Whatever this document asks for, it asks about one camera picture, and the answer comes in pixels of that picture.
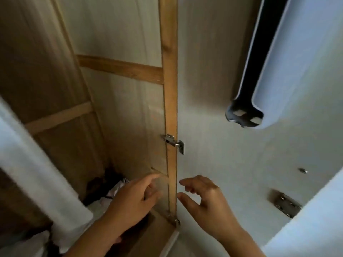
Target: person's left hand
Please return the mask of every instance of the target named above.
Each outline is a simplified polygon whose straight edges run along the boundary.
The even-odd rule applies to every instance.
[[[160,176],[149,174],[123,186],[115,195],[103,219],[113,223],[122,233],[137,224],[162,196],[152,184],[152,181]]]

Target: cabinet hinge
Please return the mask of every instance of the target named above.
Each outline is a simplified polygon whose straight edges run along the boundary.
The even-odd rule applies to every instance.
[[[179,148],[179,152],[184,155],[185,154],[185,144],[183,141],[175,140],[173,135],[167,134],[166,136],[163,137],[166,143],[170,144],[171,146]]]

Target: screw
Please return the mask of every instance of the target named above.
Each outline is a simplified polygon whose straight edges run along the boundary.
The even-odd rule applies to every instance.
[[[298,171],[300,171],[303,174],[308,173],[308,171],[306,169],[304,169],[304,168],[298,168]]]

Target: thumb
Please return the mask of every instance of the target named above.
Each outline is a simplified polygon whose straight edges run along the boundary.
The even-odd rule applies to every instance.
[[[146,200],[144,200],[144,207],[146,207],[146,210],[149,212],[154,205],[160,200],[162,197],[161,191],[156,191],[154,194],[149,196]]]
[[[196,219],[197,215],[199,214],[201,210],[200,206],[185,193],[182,193],[182,192],[177,193],[177,198],[180,200],[183,206],[187,209],[187,211],[191,214],[191,216],[194,219]]]

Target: hand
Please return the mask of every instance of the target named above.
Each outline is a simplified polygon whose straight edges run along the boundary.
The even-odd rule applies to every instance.
[[[185,193],[177,198],[199,226],[219,242],[232,240],[243,229],[236,220],[220,188],[209,178],[198,175],[180,180],[185,190],[201,197],[198,205]]]
[[[123,186],[115,195],[103,219],[114,223],[116,230],[120,230],[119,234],[137,224],[162,196],[152,184],[152,181],[158,177],[160,174],[149,174]]]

